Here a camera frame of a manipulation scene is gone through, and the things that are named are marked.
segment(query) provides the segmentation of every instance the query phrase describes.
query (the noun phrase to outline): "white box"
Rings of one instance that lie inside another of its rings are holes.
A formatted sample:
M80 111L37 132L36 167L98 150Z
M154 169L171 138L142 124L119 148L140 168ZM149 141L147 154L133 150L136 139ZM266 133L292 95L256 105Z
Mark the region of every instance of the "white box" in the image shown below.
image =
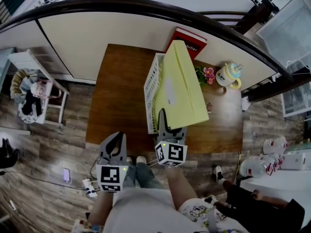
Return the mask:
M291 169L291 170L310 169L310 166L308 165L311 159L310 153L283 154L282 157L284 157L284 161L282 163L281 169Z

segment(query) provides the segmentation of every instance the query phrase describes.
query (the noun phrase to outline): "white t-shirt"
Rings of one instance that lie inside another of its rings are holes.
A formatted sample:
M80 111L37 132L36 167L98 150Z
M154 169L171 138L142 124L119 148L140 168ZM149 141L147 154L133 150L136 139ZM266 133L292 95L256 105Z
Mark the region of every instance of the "white t-shirt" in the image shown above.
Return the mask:
M211 205L201 199L186 201L175 210L169 190L125 188L114 195L104 233L212 233L207 214ZM216 233L247 233L236 220L213 208Z

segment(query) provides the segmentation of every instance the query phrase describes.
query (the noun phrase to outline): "person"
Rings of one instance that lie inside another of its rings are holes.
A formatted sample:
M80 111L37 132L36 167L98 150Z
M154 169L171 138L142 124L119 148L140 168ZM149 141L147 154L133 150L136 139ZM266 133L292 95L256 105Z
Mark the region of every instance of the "person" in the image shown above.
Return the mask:
M311 232L311 220L310 222L305 226L303 227L299 233L310 233Z
M215 196L208 196L205 201L224 215L237 220L250 233L297 233L304 219L304 208L295 200L289 203L282 199L263 196L258 190L247 191L223 176L220 166L214 168L216 182L227 191L227 203L235 208L229 208L217 201Z
M246 233L236 220L198 199L178 167L165 167L170 190L155 179L146 159L129 169L118 193L99 192L88 221L103 225L104 233ZM137 179L140 188L135 187Z

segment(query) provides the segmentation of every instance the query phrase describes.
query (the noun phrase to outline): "smartphone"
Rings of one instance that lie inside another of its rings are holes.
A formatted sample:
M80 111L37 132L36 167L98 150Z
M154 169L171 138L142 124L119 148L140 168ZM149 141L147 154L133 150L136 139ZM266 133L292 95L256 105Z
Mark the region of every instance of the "smartphone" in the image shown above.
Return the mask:
M63 173L64 173L64 181L70 182L69 169L64 168L64 169L63 169Z

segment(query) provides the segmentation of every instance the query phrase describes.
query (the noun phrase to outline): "yellow bottle handle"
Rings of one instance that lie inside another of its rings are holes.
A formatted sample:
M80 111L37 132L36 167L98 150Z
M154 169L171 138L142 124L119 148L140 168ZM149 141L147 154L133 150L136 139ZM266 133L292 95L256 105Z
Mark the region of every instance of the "yellow bottle handle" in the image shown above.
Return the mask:
M236 81L238 82L237 84L230 84L230 87L232 89L239 89L242 85L241 80L240 79L236 79Z

